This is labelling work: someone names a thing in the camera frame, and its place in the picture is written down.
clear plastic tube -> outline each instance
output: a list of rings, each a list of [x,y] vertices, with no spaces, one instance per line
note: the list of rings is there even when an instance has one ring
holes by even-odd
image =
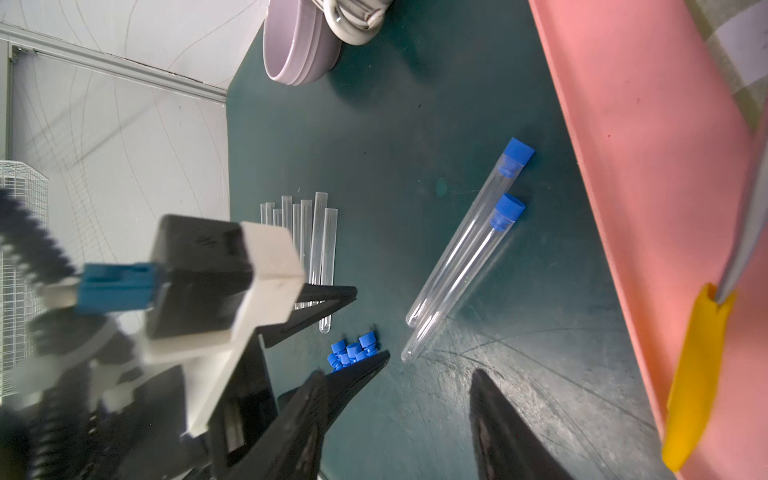
[[[296,253],[301,254],[301,205],[293,205],[293,246],[296,248]]]
[[[328,194],[315,192],[315,216],[312,221],[312,247],[310,248],[310,280],[320,285],[320,271],[323,267],[323,223],[326,219]]]
[[[301,200],[301,238],[299,250],[301,266],[304,267],[304,275],[309,279],[310,274],[310,243],[312,242],[312,201]]]
[[[272,225],[275,225],[277,227],[283,226],[283,209],[282,208],[276,208],[272,210]]]
[[[464,220],[458,226],[456,233],[453,234],[453,238],[443,251],[440,260],[424,283],[422,291],[408,311],[406,323],[409,326],[413,327],[419,323],[424,312],[425,301],[435,294],[435,286],[442,281],[447,272],[454,270],[453,263],[458,260],[458,253],[462,251],[467,242],[475,237],[478,230],[483,228],[482,222],[491,214],[499,197],[509,190],[512,182],[518,177],[533,153],[532,148],[519,140],[512,138],[509,141],[504,153],[499,157],[493,171],[483,184],[475,201],[472,202]]]
[[[333,263],[336,260],[336,226],[339,221],[339,211],[326,208],[323,222],[323,266],[320,269],[320,285],[333,285]],[[331,315],[320,320],[320,332],[331,331]]]
[[[280,197],[280,203],[283,209],[283,226],[293,233],[293,197],[283,195]]]
[[[272,214],[272,212],[275,210],[275,203],[274,202],[266,202],[266,224],[267,225],[274,225],[275,219]]]
[[[444,280],[435,285],[436,293],[426,299],[422,320],[400,354],[403,362],[412,362],[424,350],[429,337],[467,290],[524,209],[525,205],[520,200],[505,194],[475,237],[464,243],[464,247],[457,252],[459,260],[453,263]]]

table surface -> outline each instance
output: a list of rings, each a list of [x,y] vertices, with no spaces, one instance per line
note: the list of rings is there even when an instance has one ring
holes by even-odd
[[[575,478],[672,478],[528,3],[396,0],[379,35],[314,84],[264,72],[262,34],[227,97],[230,202],[329,194],[335,284],[358,300],[266,351],[276,395],[375,327],[389,365],[328,431],[330,480],[475,478],[485,369]],[[510,137],[537,151],[528,209],[415,363],[405,315]]]

